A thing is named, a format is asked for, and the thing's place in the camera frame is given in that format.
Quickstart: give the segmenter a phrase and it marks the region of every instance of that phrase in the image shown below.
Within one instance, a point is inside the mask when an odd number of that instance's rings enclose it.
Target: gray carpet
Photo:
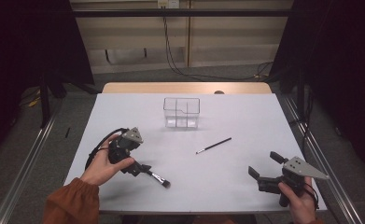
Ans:
[[[268,73],[268,69],[266,68],[263,74]],[[248,78],[257,73],[258,67],[240,65],[185,68],[180,70],[185,74],[201,76]],[[96,85],[93,87],[97,90],[101,90],[110,81],[197,81],[191,77],[177,75],[170,69],[103,74],[96,75],[94,78]],[[197,78],[204,81],[238,81],[236,79],[227,80],[213,77]],[[95,102],[95,95],[89,95],[71,85],[65,85],[65,87],[68,90],[68,94],[62,100],[60,113],[56,117],[49,133],[49,138],[38,156],[35,167],[30,173],[21,196],[9,218],[9,223],[40,222],[46,197],[63,184],[63,180],[68,173]],[[284,103],[284,97],[286,96],[279,93],[278,83],[272,83],[271,88],[273,92],[277,93],[280,105],[285,109],[287,119],[293,120]],[[50,99],[52,106],[57,101],[60,101],[51,97]],[[335,132],[335,124],[317,101],[314,102],[311,118],[311,131],[330,162],[331,168],[354,202],[359,216],[365,223],[365,164],[356,156],[348,140]],[[34,107],[22,106],[19,119],[2,146],[0,146],[0,204],[35,141],[39,132],[40,120],[40,105]],[[297,129],[297,126],[292,125],[291,129],[298,143],[301,143],[302,134]],[[307,151],[306,154],[307,160],[316,165],[310,153]],[[318,184],[330,208],[327,212],[318,213],[318,216],[323,218],[326,223],[337,223],[337,220],[340,223],[347,223],[327,184],[323,182]],[[273,223],[288,223],[291,221],[288,213],[258,214],[256,218],[258,223],[271,223],[269,219]],[[101,215],[100,223],[119,223],[119,217]]]

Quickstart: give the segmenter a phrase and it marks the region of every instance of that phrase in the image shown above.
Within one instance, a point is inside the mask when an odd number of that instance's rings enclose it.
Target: electrical outlet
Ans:
[[[158,0],[158,8],[168,8],[168,0]]]
[[[168,8],[179,8],[179,0],[168,0]]]

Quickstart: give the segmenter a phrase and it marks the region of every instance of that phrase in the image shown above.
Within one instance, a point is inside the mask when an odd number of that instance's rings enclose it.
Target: wall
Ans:
[[[157,8],[157,1],[71,0],[80,8]],[[181,8],[290,8],[292,1],[186,1]],[[208,56],[232,48],[235,58],[223,61],[263,63],[274,59],[287,18],[167,18],[171,47],[184,49],[189,66],[211,61]],[[162,18],[77,18],[86,50],[164,48]]]

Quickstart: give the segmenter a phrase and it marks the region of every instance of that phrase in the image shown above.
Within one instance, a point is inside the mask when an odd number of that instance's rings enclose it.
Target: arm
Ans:
[[[312,186],[311,177],[304,179],[307,185]],[[323,224],[322,220],[316,220],[316,210],[313,198],[306,192],[298,197],[295,192],[286,184],[279,183],[278,187],[289,198],[289,211],[295,224]],[[313,190],[305,186],[305,188],[313,193]]]
[[[117,135],[109,137],[102,148],[108,148],[109,141],[116,137]],[[111,164],[108,150],[98,151],[81,178],[75,178],[69,185],[50,194],[45,204],[43,223],[98,223],[98,187],[133,163],[133,158],[127,158]]]

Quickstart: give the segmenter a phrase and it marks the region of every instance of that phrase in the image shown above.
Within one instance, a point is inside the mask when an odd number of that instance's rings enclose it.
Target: person's right hand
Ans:
[[[95,154],[90,166],[80,178],[83,182],[100,186],[108,181],[118,171],[127,168],[134,163],[134,159],[129,157],[118,163],[112,164],[108,158],[109,143],[118,137],[117,134],[110,136],[101,145],[101,150]]]
[[[304,181],[307,185],[312,186],[311,177],[306,176]],[[307,185],[304,187],[313,193],[313,190]],[[295,224],[307,224],[316,220],[315,203],[307,192],[298,197],[287,184],[280,182],[278,187],[289,198],[289,211]]]

